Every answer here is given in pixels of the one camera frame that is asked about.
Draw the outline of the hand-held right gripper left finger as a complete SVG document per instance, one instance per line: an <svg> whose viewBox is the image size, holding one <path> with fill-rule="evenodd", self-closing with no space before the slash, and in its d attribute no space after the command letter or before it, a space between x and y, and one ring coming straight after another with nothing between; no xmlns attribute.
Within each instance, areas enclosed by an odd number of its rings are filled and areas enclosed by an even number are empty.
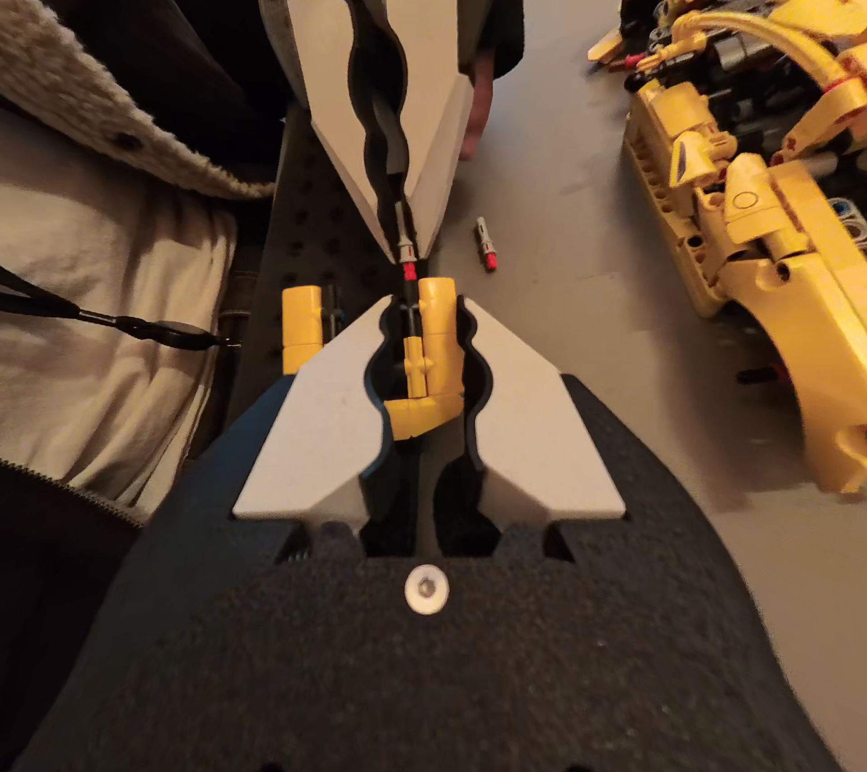
<svg viewBox="0 0 867 772"><path fill-rule="evenodd" d="M363 484L391 431L368 369L384 347L382 297L295 375L234 506L238 520L289 519L309 530L341 522L355 535L372 514Z"/></svg>

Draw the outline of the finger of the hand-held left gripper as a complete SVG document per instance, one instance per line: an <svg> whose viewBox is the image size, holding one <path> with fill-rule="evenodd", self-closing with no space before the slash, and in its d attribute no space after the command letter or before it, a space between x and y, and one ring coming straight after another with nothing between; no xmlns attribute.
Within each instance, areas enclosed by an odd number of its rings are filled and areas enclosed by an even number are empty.
<svg viewBox="0 0 867 772"><path fill-rule="evenodd" d="M367 133L350 94L350 5L345 0L288 0L287 5L312 127L372 236L386 258L395 262L365 166Z"/></svg>
<svg viewBox="0 0 867 772"><path fill-rule="evenodd" d="M458 0L385 0L406 68L401 129L408 150L404 198L418 255L429 257L446 213L473 87L459 67Z"/></svg>

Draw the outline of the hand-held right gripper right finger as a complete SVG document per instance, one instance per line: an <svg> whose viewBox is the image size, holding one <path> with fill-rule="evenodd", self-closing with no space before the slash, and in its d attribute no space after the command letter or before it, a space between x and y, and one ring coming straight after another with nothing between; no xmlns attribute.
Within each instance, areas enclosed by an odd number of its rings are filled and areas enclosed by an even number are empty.
<svg viewBox="0 0 867 772"><path fill-rule="evenodd" d="M500 532L622 519L623 497L558 367L466 296L457 326L465 453L483 518Z"/></svg>

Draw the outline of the person's white shirt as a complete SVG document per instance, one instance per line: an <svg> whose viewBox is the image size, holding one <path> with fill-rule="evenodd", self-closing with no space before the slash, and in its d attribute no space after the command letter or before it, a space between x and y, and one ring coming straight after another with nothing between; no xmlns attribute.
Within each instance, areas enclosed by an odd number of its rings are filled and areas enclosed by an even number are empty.
<svg viewBox="0 0 867 772"><path fill-rule="evenodd" d="M211 331L236 230L221 209L2 110L1 262L94 312ZM2 459L151 515L210 397L196 353L2 314Z"/></svg>

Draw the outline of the person's left hand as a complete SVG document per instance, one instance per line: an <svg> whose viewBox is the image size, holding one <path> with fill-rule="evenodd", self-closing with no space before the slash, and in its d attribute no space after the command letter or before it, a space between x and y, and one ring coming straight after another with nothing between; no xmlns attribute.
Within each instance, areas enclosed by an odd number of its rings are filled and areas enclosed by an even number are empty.
<svg viewBox="0 0 867 772"><path fill-rule="evenodd" d="M493 104L495 52L483 51L473 69L473 94L466 132L461 144L460 161L471 160L480 143Z"/></svg>

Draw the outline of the dark perforated foam pad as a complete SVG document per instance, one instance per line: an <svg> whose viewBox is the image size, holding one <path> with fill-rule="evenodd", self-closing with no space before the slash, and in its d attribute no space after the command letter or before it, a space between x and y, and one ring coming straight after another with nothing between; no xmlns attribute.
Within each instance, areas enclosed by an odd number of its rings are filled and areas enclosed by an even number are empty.
<svg viewBox="0 0 867 772"><path fill-rule="evenodd" d="M358 213L308 113L297 105L285 118L269 219L225 426L282 376L283 290L335 287L349 326L398 287L398 270Z"/></svg>

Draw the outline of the yellow black brick subassembly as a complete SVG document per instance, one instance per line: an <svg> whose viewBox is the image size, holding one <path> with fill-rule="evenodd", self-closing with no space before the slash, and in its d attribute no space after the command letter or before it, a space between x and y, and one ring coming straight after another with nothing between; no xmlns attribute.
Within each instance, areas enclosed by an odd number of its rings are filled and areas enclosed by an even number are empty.
<svg viewBox="0 0 867 772"><path fill-rule="evenodd" d="M385 408L395 441L420 437L463 412L464 354L457 339L457 293L449 278L418 283L420 328L403 339L397 366L406 377L407 397L390 398ZM286 288L281 296L282 374L295 375L330 339L326 321L340 306L333 290L318 286Z"/></svg>

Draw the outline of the yellow toy brick car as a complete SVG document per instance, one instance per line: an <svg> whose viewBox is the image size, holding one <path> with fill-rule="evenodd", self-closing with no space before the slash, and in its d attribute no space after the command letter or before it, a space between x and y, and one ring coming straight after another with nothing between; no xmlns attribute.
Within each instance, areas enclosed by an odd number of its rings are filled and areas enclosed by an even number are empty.
<svg viewBox="0 0 867 772"><path fill-rule="evenodd" d="M695 310L743 308L819 488L865 490L866 0L620 0L588 52Z"/></svg>

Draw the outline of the grey desk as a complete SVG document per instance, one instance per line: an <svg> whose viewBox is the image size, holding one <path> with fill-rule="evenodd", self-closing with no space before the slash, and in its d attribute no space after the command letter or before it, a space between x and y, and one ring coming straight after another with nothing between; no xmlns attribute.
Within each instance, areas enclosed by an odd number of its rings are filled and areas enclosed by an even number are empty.
<svg viewBox="0 0 867 772"><path fill-rule="evenodd" d="M524 2L524 59L496 81L475 157L460 164L433 271L579 377L680 480L813 723L842 766L865 770L865 500L815 486L782 385L735 383L766 360L755 328L703 320L688 299L622 160L622 78L587 65L619 0Z"/></svg>

